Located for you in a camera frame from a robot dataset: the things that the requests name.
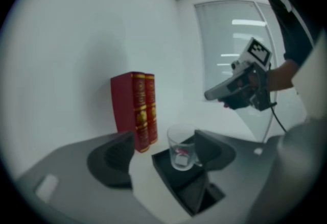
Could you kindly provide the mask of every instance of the red book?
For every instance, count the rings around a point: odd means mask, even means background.
[[[145,89],[149,141],[150,144],[154,144],[158,140],[154,74],[145,74]]]
[[[149,149],[145,74],[129,72],[111,78],[111,98],[118,132],[133,131],[135,149]]]

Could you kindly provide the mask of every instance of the person's hand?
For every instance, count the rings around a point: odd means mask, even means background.
[[[257,88],[257,87],[258,87],[258,78],[257,78],[256,74],[255,74],[255,73],[250,73],[250,74],[248,75],[248,78],[249,78],[250,86],[253,87],[253,88]],[[242,83],[241,80],[239,80],[239,81],[237,82],[237,86],[238,86],[239,88],[242,88],[243,83]],[[228,104],[226,104],[226,103],[224,103],[224,107],[225,107],[225,108],[229,108]]]

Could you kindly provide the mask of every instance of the white wall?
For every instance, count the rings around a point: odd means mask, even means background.
[[[203,102],[203,48],[194,5],[219,0],[180,0],[177,3],[183,42],[184,102],[181,120],[229,136],[255,140],[238,114],[220,103]],[[268,3],[267,0],[254,0]]]
[[[156,75],[159,137],[183,98],[174,0],[17,0],[2,34],[1,148],[17,178],[54,149],[116,131],[109,79]]]

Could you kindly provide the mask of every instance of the black sleeve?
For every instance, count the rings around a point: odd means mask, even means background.
[[[281,28],[285,60],[293,60],[302,66],[312,46],[301,24],[292,12],[288,12],[280,0],[268,0]]]

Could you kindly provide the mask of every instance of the glass cup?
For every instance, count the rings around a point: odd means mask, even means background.
[[[195,134],[195,127],[192,125],[174,125],[167,131],[170,161],[176,170],[186,171],[194,164],[202,166],[195,153],[194,140],[188,140]]]

